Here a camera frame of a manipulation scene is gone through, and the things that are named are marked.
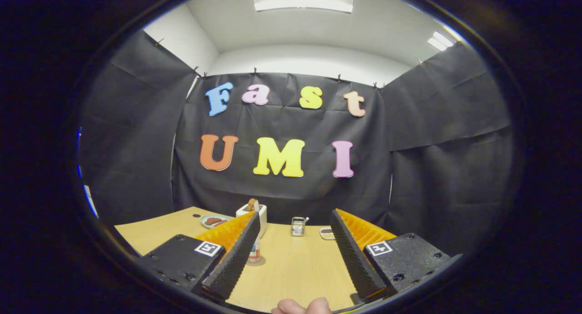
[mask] white plate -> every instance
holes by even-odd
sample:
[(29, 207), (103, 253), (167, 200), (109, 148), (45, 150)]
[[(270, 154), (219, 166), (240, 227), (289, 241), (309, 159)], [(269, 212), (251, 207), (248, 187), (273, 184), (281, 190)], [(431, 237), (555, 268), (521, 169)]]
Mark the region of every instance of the white plate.
[(334, 240), (335, 236), (333, 233), (323, 233), (322, 230), (331, 229), (331, 227), (322, 227), (320, 228), (320, 236), (326, 240)]
[(204, 215), (204, 216), (202, 216), (202, 217), (200, 218), (200, 224), (201, 224), (202, 226), (204, 226), (206, 229), (212, 229), (212, 228), (214, 228), (214, 226), (213, 226), (213, 225), (207, 225), (206, 223), (204, 223), (204, 222), (206, 222), (206, 220), (207, 220), (207, 219), (210, 219), (211, 217), (216, 217), (216, 218), (218, 218), (218, 219), (226, 219), (227, 221), (229, 221), (229, 220), (231, 220), (231, 219), (232, 219), (231, 217), (227, 217), (226, 215), (221, 215), (221, 214), (210, 214), (210, 215)]

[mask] bottle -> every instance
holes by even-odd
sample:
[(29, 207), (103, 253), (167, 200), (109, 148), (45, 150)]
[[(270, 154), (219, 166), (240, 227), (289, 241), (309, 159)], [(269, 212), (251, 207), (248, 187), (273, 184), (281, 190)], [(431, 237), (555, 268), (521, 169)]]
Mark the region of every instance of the bottle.
[(258, 240), (259, 238), (255, 240), (253, 248), (251, 249), (251, 253), (249, 254), (249, 259), (247, 260), (247, 262), (249, 263), (258, 263), (261, 260), (261, 253), (258, 246)]

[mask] hand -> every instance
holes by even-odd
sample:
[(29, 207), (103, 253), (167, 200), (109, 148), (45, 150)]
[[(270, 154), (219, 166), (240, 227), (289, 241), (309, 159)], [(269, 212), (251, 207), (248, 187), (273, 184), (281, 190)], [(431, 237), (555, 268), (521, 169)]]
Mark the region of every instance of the hand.
[(271, 314), (331, 314), (331, 309), (324, 297), (314, 299), (307, 309), (292, 299), (283, 299), (277, 304), (277, 308), (271, 309)]

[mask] black backdrop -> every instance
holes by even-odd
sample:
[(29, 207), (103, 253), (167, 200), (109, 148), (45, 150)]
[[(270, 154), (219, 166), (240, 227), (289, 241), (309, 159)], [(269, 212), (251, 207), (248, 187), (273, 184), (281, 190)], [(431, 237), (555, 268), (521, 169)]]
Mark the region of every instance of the black backdrop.
[[(233, 215), (254, 197), (269, 206), (270, 222), (300, 215), (328, 224), (331, 210), (341, 208), (456, 254), (472, 251), (505, 212), (501, 196), (513, 160), (509, 117), (492, 76), (464, 45), (381, 89), (259, 72), (201, 78), (186, 100), (195, 74), (155, 44), (143, 31), (133, 36), (106, 63), (83, 107), (83, 181), (108, 224), (189, 206)], [(225, 82), (234, 85), (227, 109), (210, 117), (205, 94)], [(270, 87), (268, 104), (241, 100), (253, 84)], [(322, 89), (322, 107), (299, 105), (304, 86)], [(364, 97), (363, 117), (347, 109), (343, 95), (351, 91)], [(226, 170), (202, 167), (203, 134), (239, 138)], [(280, 150), (288, 140), (303, 140), (304, 176), (254, 174), (260, 137), (274, 138)], [(335, 140), (353, 143), (351, 178), (332, 175)], [(216, 142), (214, 159), (223, 149)]]
[(90, 86), (79, 157), (100, 219), (123, 224), (174, 211), (172, 138), (195, 79), (188, 65), (140, 30)]
[[(231, 82), (227, 109), (210, 117), (208, 90)], [(270, 87), (269, 103), (245, 103), (253, 84)], [(320, 87), (320, 109), (299, 105), (304, 86)], [(354, 117), (343, 95), (364, 97), (366, 115)], [(231, 165), (209, 171), (200, 163), (200, 137), (234, 135)], [(301, 178), (255, 175), (260, 147), (271, 137), (281, 150), (304, 140)], [(351, 178), (335, 178), (332, 142), (347, 140)], [(382, 89), (298, 74), (229, 74), (197, 82), (176, 132), (173, 162), (176, 208), (199, 206), (230, 214), (251, 198), (268, 206), (268, 220), (296, 215), (328, 224), (344, 209), (395, 234), (415, 232), (445, 252), (470, 252), (507, 211), (501, 197), (513, 160), (513, 140), (503, 97), (487, 68), (457, 44)]]
[[(206, 91), (231, 82), (227, 109), (210, 117)], [(241, 95), (250, 85), (270, 87), (266, 105), (245, 103)], [(305, 86), (321, 88), (323, 105), (304, 109), (299, 104)], [(366, 115), (355, 117), (343, 95), (357, 91), (364, 97)], [(268, 206), (268, 220), (289, 223), (293, 216), (310, 217), (310, 223), (328, 224), (331, 210), (344, 208), (365, 219), (378, 219), (389, 197), (390, 163), (385, 138), (384, 101), (374, 87), (355, 82), (299, 74), (228, 74), (197, 82), (182, 111), (176, 132), (173, 176), (174, 200), (179, 208), (200, 206), (233, 215), (258, 198)], [(214, 134), (222, 139), (234, 135), (231, 165), (224, 171), (209, 171), (200, 164), (200, 137)], [(274, 138), (279, 150), (288, 140), (305, 142), (301, 152), (303, 177), (282, 173), (256, 175), (260, 137)], [(335, 178), (335, 140), (353, 143), (351, 178)], [(222, 157), (224, 142), (216, 142), (214, 159)]]

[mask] yellow letter m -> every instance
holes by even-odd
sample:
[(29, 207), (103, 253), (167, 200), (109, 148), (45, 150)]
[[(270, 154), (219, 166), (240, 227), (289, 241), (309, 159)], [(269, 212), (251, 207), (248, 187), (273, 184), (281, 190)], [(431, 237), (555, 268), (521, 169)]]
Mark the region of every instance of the yellow letter m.
[(258, 153), (258, 163), (253, 169), (254, 174), (268, 175), (269, 169), (266, 166), (267, 161), (271, 165), (273, 174), (279, 174), (283, 164), (285, 177), (303, 177), (301, 170), (301, 149), (305, 146), (303, 140), (289, 140), (282, 152), (279, 152), (277, 144), (273, 138), (258, 138), (256, 143), (260, 145)]

